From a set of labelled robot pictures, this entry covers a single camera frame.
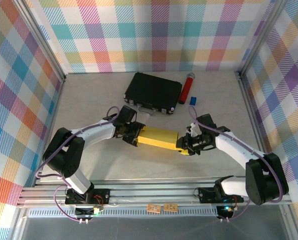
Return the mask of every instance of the yellow box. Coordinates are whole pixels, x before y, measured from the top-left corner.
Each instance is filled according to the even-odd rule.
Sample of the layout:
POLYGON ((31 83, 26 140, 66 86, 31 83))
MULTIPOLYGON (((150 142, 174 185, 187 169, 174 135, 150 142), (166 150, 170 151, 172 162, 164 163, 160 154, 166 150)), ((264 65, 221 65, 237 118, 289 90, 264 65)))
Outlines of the yellow box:
POLYGON ((138 143, 177 150, 178 132, 145 126, 139 133, 138 143))

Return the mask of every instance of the red flashlight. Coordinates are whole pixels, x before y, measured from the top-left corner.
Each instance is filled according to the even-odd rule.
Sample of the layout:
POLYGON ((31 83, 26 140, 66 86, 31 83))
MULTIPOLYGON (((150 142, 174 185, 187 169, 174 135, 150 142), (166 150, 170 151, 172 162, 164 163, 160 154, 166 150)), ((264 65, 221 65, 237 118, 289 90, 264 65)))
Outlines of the red flashlight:
POLYGON ((195 79, 195 75, 193 73, 189 73, 187 75, 187 80, 185 81, 185 84, 184 84, 184 87, 183 87, 182 92, 180 94, 178 103, 185 104, 194 79, 195 79))

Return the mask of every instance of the black briefcase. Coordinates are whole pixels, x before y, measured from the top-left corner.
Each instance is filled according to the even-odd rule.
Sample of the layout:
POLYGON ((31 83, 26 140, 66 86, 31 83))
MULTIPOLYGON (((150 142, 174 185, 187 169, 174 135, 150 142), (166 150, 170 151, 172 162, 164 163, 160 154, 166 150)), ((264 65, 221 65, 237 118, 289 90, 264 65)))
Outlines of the black briefcase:
POLYGON ((124 101, 138 106, 138 111, 152 115, 156 111, 173 114, 183 85, 157 76, 137 72, 124 94, 124 101), (153 110, 153 113, 140 108, 153 110))

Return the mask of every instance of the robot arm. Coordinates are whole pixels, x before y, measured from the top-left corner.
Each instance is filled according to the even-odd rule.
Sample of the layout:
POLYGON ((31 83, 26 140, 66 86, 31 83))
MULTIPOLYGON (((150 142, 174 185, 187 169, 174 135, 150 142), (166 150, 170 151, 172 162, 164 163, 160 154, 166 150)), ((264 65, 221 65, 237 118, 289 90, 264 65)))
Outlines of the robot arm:
MULTIPOLYGON (((72 189, 88 202, 93 197, 91 193, 94 190, 94 185, 80 171, 79 165, 83 150, 92 144, 105 139, 122 137, 123 141, 133 146, 149 144, 176 150, 181 154, 190 156, 200 155, 201 151, 218 148, 231 156, 246 170, 245 177, 227 176, 215 182, 215 197, 219 201, 223 197, 237 195, 249 197, 255 204, 261 205, 279 196, 277 183, 262 161, 227 136, 217 134, 201 126, 199 126, 201 134, 197 134, 191 125, 187 127, 186 135, 179 137, 178 133, 174 131, 146 127, 142 123, 132 122, 135 114, 136 111, 124 106, 119 116, 112 123, 79 133, 68 142, 67 150, 60 150, 47 165, 63 176, 72 189)), ((99 123, 106 123, 114 116, 105 117, 99 123)), ((228 128, 217 127, 209 114, 200 116, 196 120, 235 138, 235 135, 228 128)), ((43 159, 47 159, 70 135, 79 131, 80 129, 60 128, 50 142, 43 159)), ((283 186, 283 194, 288 193, 287 181, 278 156, 274 153, 265 154, 255 149, 253 151, 269 162, 283 186)))

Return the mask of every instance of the plaid wallpaper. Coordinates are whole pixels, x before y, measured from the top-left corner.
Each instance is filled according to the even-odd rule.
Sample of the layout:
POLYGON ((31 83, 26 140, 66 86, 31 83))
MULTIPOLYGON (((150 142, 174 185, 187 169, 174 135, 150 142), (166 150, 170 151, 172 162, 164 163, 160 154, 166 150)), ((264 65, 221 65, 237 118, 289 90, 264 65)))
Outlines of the plaid wallpaper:
POLYGON ((247 73, 268 151, 281 158, 298 216, 298 0, 289 0, 247 73))
POLYGON ((276 4, 277 0, 271 0, 264 15, 262 16, 262 19, 256 29, 256 31, 254 32, 253 36, 252 36, 252 39, 248 45, 248 48, 247 50, 245 51, 244 55, 243 55, 243 58, 242 58, 242 61, 240 63, 240 67, 239 67, 239 70, 242 70, 242 68, 244 67, 245 63, 246 63, 246 60, 247 60, 247 57, 249 56, 250 54, 250 51, 252 50, 252 48, 254 47, 255 43, 257 42, 258 40, 258 37, 260 35, 260 33, 262 32, 264 26, 265 26, 265 22, 267 21, 268 17, 270 16, 275 4, 276 4))
POLYGON ((27 3, 65 70, 104 73, 237 70, 270 0, 27 3))
POLYGON ((12 0, 0 0, 0 239, 34 175, 60 84, 12 0))

